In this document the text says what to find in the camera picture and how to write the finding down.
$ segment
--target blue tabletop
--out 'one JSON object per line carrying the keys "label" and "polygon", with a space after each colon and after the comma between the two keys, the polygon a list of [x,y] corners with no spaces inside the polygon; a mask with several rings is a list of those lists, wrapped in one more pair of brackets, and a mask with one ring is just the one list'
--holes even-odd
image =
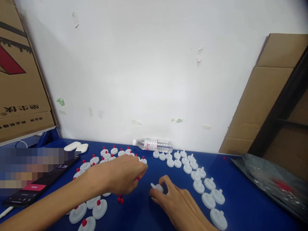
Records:
{"label": "blue tabletop", "polygon": [[[60,177],[40,198],[54,192],[73,179],[76,168],[80,167],[82,160],[87,162],[92,154],[100,157],[103,146],[109,151],[113,144],[93,141],[80,141],[71,139],[58,139],[44,148],[64,148],[66,145],[79,141],[89,144],[87,152],[81,154],[81,158]],[[115,144],[118,150],[126,150],[128,145]],[[169,168],[166,161],[153,158],[153,152],[144,151],[136,146],[129,145],[133,153],[139,157],[145,156],[148,161],[148,170],[140,180],[138,187],[129,195],[124,195],[124,204],[117,201],[117,195],[111,194],[107,200],[106,214],[96,221],[95,230],[175,230],[164,211],[149,197],[150,183],[157,184],[160,177],[168,175],[172,182],[179,188],[187,189],[200,209],[211,222],[210,210],[201,200],[201,194],[193,188],[193,180],[190,175],[181,168]],[[231,230],[304,230],[305,227],[286,211],[276,205],[265,193],[257,188],[246,176],[232,163],[231,158],[238,156],[219,155],[210,153],[193,152],[199,167],[204,167],[206,177],[213,177],[217,189],[223,190],[226,202],[223,205],[216,204],[216,209],[224,212],[228,222],[228,231]],[[21,209],[15,208],[0,223],[10,218]],[[92,216],[92,210],[87,210],[84,218]],[[49,230],[77,230],[81,221],[72,225],[68,216],[62,217]]]}

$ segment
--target bottle cap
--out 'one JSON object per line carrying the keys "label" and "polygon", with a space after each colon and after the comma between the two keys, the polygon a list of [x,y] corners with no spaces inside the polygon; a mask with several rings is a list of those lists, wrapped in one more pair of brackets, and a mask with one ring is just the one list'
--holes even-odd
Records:
{"label": "bottle cap", "polygon": [[213,209],[216,206],[215,200],[212,194],[204,193],[201,196],[202,202],[208,209]]}
{"label": "bottle cap", "polygon": [[196,190],[197,193],[204,193],[205,187],[202,184],[202,180],[196,180],[193,182],[193,188]]}
{"label": "bottle cap", "polygon": [[184,172],[186,172],[187,174],[191,174],[193,169],[190,167],[189,164],[186,164],[186,165],[184,165],[183,170],[184,170]]}
{"label": "bottle cap", "polygon": [[167,160],[167,165],[168,167],[173,167],[174,166],[174,161],[172,159]]}
{"label": "bottle cap", "polygon": [[174,160],[174,166],[177,167],[177,168],[180,168],[182,166],[182,162],[178,159],[175,159]]}
{"label": "bottle cap", "polygon": [[202,168],[197,168],[197,173],[199,173],[199,175],[201,176],[201,178],[205,178],[206,177],[206,172],[204,171],[204,167]]}
{"label": "bottle cap", "polygon": [[204,185],[209,189],[213,190],[216,188],[216,184],[214,183],[214,178],[205,178],[204,179]]}
{"label": "bottle cap", "polygon": [[226,200],[225,200],[224,195],[222,194],[222,189],[219,189],[219,190],[213,189],[211,194],[213,195],[214,200],[218,204],[223,205],[225,203]]}
{"label": "bottle cap", "polygon": [[226,230],[226,228],[228,227],[228,223],[227,220],[224,216],[224,212],[223,211],[219,211],[217,209],[212,209],[210,211],[210,217],[211,220],[213,222],[213,224],[221,231]]}
{"label": "bottle cap", "polygon": [[196,171],[192,171],[192,173],[190,174],[190,176],[192,177],[193,180],[201,180],[201,176],[199,175],[199,173],[197,173]]}

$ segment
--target white soap bar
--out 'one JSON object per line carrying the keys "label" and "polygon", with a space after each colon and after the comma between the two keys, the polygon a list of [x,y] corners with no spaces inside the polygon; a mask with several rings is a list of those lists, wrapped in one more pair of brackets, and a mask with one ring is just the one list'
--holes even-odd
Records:
{"label": "white soap bar", "polygon": [[81,151],[81,153],[85,153],[88,150],[89,145],[88,144],[80,144],[76,148],[76,151]]}
{"label": "white soap bar", "polygon": [[64,151],[73,151],[75,150],[79,145],[81,145],[80,142],[75,141],[67,146],[64,147]]}

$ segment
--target red plastic cap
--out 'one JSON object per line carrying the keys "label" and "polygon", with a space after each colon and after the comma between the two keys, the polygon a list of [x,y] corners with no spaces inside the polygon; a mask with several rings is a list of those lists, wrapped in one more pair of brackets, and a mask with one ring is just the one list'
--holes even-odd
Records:
{"label": "red plastic cap", "polygon": [[82,221],[82,226],[85,227],[85,226],[87,225],[87,223],[88,223],[87,220],[84,219],[84,220]]}

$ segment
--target white plastic cap with red tip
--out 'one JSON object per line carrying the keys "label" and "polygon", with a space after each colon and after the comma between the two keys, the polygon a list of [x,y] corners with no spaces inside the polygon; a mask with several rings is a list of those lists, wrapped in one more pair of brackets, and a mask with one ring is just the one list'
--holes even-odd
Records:
{"label": "white plastic cap with red tip", "polygon": [[96,157],[94,154],[92,155],[92,159],[90,160],[90,164],[93,165],[93,163],[98,164],[99,158]]}
{"label": "white plastic cap with red tip", "polygon": [[202,168],[197,168],[197,173],[199,173],[199,175],[201,176],[201,178],[205,178],[206,177],[206,172],[204,171],[204,167]]}
{"label": "white plastic cap with red tip", "polygon": [[224,216],[223,211],[219,211],[217,209],[212,209],[210,211],[210,217],[213,224],[221,231],[225,231],[228,227],[227,220]]}
{"label": "white plastic cap with red tip", "polygon": [[96,206],[94,206],[92,215],[98,220],[101,219],[107,211],[107,201],[104,199],[98,200]]}
{"label": "white plastic cap with red tip", "polygon": [[214,183],[214,178],[205,178],[204,179],[204,185],[209,189],[213,190],[216,188],[216,184]]}
{"label": "white plastic cap with red tip", "polygon": [[118,153],[118,149],[116,148],[115,145],[113,146],[113,149],[110,150],[110,153],[113,154],[113,155]]}
{"label": "white plastic cap with red tip", "polygon": [[222,194],[222,189],[213,189],[211,194],[213,195],[214,200],[216,201],[216,203],[223,205],[225,203],[225,197]]}
{"label": "white plastic cap with red tip", "polygon": [[96,227],[96,220],[94,217],[88,217],[82,221],[78,231],[94,231]]}
{"label": "white plastic cap with red tip", "polygon": [[159,157],[159,152],[157,151],[157,149],[156,149],[156,151],[153,152],[153,157],[154,158],[158,158]]}
{"label": "white plastic cap with red tip", "polygon": [[168,152],[168,153],[166,154],[166,159],[167,159],[167,160],[172,159],[172,155],[171,155],[170,152]]}
{"label": "white plastic cap with red tip", "polygon": [[105,158],[105,160],[109,160],[109,158],[111,157],[110,153],[108,153],[107,151],[105,151],[105,154],[103,155],[103,157]]}
{"label": "white plastic cap with red tip", "polygon": [[144,156],[142,157],[142,159],[140,159],[140,162],[144,163],[144,164],[147,164],[148,161],[144,158]]}
{"label": "white plastic cap with red tip", "polygon": [[106,154],[106,151],[108,153],[108,149],[105,149],[105,147],[103,147],[103,150],[100,152],[100,155],[104,156],[104,154]]}
{"label": "white plastic cap with red tip", "polygon": [[87,208],[92,209],[96,205],[96,202],[100,200],[100,196],[94,197],[86,202]]}
{"label": "white plastic cap with red tip", "polygon": [[73,210],[71,210],[69,220],[70,223],[76,224],[84,217],[87,212],[87,205],[86,203],[82,203],[81,205],[77,206]]}
{"label": "white plastic cap with red tip", "polygon": [[212,194],[204,193],[201,196],[202,202],[208,209],[213,209],[216,206],[216,202]]}
{"label": "white plastic cap with red tip", "polygon": [[125,154],[125,152],[123,151],[123,149],[121,148],[121,150],[119,151],[119,153],[118,153],[118,157],[120,157],[120,156],[122,156],[122,155],[124,155]]}
{"label": "white plastic cap with red tip", "polygon": [[130,154],[131,150],[129,149],[129,147],[127,147],[127,149],[125,150],[125,154]]}
{"label": "white plastic cap with red tip", "polygon": [[175,152],[173,156],[175,159],[181,159],[181,154],[179,153],[179,151]]}
{"label": "white plastic cap with red tip", "polygon": [[80,170],[87,171],[91,167],[91,164],[89,162],[86,162],[85,160],[83,160],[82,162],[83,164],[80,166]]}

